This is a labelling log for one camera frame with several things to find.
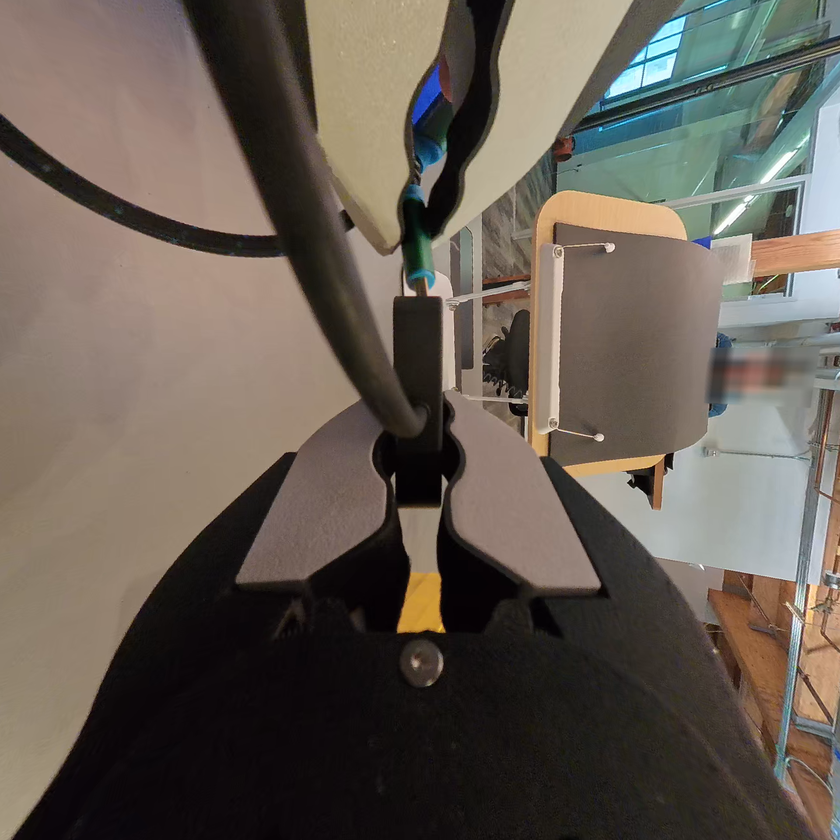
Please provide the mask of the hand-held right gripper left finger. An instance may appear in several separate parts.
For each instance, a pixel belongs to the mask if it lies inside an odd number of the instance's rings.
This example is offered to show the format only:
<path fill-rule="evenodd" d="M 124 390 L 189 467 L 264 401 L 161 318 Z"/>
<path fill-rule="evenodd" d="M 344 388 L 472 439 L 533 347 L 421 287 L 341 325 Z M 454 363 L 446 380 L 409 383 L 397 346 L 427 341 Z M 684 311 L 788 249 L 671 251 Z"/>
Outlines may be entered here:
<path fill-rule="evenodd" d="M 375 459 L 383 433 L 356 402 L 305 441 L 247 551 L 238 587 L 405 592 L 408 558 L 392 485 Z"/>

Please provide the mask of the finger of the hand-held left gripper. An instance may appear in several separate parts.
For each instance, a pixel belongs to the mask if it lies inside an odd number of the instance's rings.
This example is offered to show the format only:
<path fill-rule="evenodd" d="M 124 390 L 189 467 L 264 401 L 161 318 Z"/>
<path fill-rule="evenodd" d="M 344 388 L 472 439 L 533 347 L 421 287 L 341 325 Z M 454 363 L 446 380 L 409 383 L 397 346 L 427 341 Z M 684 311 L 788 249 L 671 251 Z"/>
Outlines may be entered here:
<path fill-rule="evenodd" d="M 429 234 L 451 235 L 514 186 L 670 17 L 668 1 L 450 2 L 453 117 Z"/>
<path fill-rule="evenodd" d="M 306 1 L 317 132 L 332 186 L 383 256 L 403 237 L 410 117 L 437 64 L 447 1 Z"/>

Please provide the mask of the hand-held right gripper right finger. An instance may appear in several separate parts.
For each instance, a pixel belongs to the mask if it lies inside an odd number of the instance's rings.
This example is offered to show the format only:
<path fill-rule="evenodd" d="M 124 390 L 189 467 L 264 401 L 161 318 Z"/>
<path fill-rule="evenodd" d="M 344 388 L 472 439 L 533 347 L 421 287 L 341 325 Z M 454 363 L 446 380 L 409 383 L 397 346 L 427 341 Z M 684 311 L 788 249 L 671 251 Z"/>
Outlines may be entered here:
<path fill-rule="evenodd" d="M 535 595 L 594 595 L 602 587 L 540 457 L 456 391 L 444 408 L 443 514 L 448 532 Z"/>

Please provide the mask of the blue cloth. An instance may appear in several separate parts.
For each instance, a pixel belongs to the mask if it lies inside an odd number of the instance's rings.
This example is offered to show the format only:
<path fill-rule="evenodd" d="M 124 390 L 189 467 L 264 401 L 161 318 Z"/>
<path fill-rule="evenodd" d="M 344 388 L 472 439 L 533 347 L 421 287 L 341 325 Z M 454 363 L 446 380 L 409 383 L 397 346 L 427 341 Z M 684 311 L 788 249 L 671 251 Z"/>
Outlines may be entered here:
<path fill-rule="evenodd" d="M 424 114 L 435 104 L 439 98 L 445 98 L 440 82 L 440 65 L 437 63 L 430 71 L 423 82 L 420 91 L 417 93 L 412 110 L 412 125 L 417 125 Z"/>

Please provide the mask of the yellow sheet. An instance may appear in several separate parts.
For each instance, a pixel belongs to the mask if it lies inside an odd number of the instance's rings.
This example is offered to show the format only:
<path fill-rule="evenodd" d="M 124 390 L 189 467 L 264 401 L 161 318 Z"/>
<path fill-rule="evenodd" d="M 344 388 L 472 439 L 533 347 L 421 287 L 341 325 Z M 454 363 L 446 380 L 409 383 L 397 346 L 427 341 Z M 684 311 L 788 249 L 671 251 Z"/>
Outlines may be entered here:
<path fill-rule="evenodd" d="M 445 633 L 440 614 L 441 575 L 412 572 L 409 576 L 396 631 L 399 634 Z"/>

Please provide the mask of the light wooden table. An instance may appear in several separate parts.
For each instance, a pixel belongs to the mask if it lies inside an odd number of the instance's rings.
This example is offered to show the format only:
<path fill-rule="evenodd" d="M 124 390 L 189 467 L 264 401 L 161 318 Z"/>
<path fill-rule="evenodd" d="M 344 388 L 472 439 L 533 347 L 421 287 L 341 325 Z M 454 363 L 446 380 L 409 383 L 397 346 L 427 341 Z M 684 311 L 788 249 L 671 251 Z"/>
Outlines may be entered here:
<path fill-rule="evenodd" d="M 564 191 L 552 195 L 535 217 L 532 230 L 530 286 L 530 320 L 536 312 L 533 302 L 539 274 L 539 248 L 554 244 L 554 226 L 569 224 L 606 232 L 628 235 L 651 235 L 687 241 L 686 228 L 672 208 L 657 204 L 633 202 L 586 192 Z M 534 452 L 546 456 L 550 452 L 549 435 L 532 435 L 528 419 L 527 440 Z"/>

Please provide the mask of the black office chair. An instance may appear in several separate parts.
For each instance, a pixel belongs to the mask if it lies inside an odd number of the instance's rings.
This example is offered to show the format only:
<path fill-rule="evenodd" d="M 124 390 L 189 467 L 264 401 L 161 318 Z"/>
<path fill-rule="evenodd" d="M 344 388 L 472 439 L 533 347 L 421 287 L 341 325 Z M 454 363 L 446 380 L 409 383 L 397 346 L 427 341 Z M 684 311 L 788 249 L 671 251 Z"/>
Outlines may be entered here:
<path fill-rule="evenodd" d="M 522 399 L 529 391 L 530 312 L 518 310 L 510 327 L 501 327 L 482 351 L 482 381 L 496 397 Z"/>

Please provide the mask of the white mounting bar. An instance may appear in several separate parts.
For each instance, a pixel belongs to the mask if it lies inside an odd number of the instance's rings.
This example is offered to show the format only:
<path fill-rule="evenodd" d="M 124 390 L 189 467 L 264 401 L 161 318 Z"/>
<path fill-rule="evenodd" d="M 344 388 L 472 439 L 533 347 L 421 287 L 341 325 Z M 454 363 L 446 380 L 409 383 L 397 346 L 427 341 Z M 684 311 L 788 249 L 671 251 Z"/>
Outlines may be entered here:
<path fill-rule="evenodd" d="M 531 322 L 531 383 L 528 391 L 528 419 L 532 435 L 559 432 L 588 438 L 600 444 L 601 433 L 583 433 L 560 427 L 560 335 L 565 253 L 571 249 L 597 249 L 606 254 L 615 250 L 613 242 L 582 245 L 544 244 L 539 248 L 539 274 Z"/>

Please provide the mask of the white rounded board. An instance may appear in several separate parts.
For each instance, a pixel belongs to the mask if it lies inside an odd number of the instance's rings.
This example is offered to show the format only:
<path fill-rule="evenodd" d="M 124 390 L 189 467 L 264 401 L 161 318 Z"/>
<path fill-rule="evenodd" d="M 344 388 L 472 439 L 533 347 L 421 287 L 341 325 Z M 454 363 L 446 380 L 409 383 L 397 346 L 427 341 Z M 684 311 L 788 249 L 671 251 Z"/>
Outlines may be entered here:
<path fill-rule="evenodd" d="M 456 351 L 455 351 L 455 312 L 450 310 L 448 304 L 454 296 L 452 285 L 446 275 L 435 272 L 435 282 L 429 291 L 429 296 L 438 297 L 444 300 L 442 314 L 442 337 L 443 337 L 443 362 L 442 362 L 442 385 L 445 391 L 455 390 L 457 386 L 456 376 Z M 394 366 L 397 376 L 408 394 L 408 386 L 405 384 L 405 377 L 409 368 L 412 370 L 417 366 L 415 358 L 414 341 L 403 336 L 403 323 L 400 317 L 397 318 L 393 327 L 393 348 L 395 351 Z"/>

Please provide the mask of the black mat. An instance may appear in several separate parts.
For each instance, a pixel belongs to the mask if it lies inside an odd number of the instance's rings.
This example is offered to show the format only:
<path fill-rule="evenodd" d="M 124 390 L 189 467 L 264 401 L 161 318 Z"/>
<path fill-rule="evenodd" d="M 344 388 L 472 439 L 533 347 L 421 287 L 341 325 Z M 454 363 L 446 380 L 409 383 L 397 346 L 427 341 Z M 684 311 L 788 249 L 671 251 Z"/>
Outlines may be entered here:
<path fill-rule="evenodd" d="M 565 250 L 559 426 L 562 467 L 662 456 L 698 443 L 717 341 L 721 270 L 702 245 L 557 223 Z"/>

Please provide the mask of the white paper sheet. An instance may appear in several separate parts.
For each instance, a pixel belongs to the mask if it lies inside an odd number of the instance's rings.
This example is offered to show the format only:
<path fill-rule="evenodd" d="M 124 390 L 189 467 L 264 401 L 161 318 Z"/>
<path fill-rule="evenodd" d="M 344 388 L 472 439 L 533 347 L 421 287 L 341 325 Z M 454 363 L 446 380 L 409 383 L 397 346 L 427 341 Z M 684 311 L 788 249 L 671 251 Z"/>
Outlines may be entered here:
<path fill-rule="evenodd" d="M 711 240 L 710 251 L 720 265 L 724 287 L 753 282 L 755 260 L 752 258 L 752 245 L 751 234 Z"/>

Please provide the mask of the wooden beam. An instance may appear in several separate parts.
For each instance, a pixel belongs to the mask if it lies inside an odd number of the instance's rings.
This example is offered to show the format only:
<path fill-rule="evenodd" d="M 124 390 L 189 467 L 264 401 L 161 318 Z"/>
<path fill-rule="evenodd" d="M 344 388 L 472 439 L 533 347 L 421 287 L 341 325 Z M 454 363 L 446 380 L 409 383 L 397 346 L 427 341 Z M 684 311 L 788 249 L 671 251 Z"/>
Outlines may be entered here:
<path fill-rule="evenodd" d="M 838 229 L 811 234 L 754 240 L 753 277 L 839 268 Z"/>

